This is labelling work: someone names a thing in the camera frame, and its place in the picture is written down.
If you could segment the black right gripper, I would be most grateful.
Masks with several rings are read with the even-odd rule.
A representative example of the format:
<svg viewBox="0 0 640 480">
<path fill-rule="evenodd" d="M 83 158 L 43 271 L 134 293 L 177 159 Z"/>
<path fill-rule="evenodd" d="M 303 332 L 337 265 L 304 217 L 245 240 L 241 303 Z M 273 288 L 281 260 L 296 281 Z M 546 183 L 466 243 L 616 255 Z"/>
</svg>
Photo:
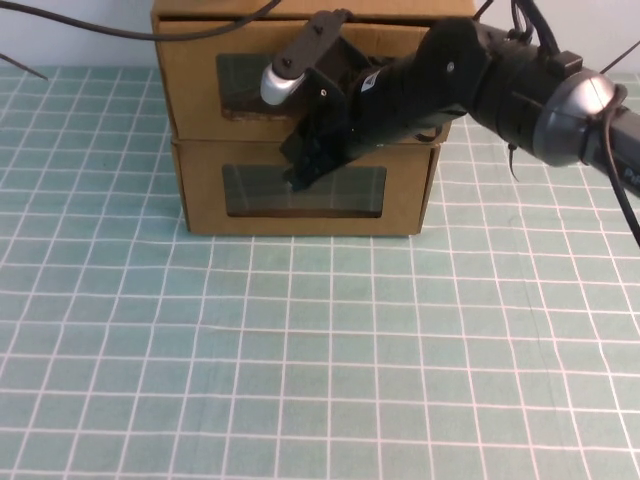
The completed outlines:
<svg viewBox="0 0 640 480">
<path fill-rule="evenodd" d="M 283 174 L 291 191 L 307 190 L 388 144 L 356 131 L 353 107 L 364 79 L 386 66 L 386 57 L 366 55 L 344 38 L 300 38 L 281 52 L 281 60 L 303 72 L 307 101 L 307 112 L 280 147 L 291 165 Z"/>
</svg>

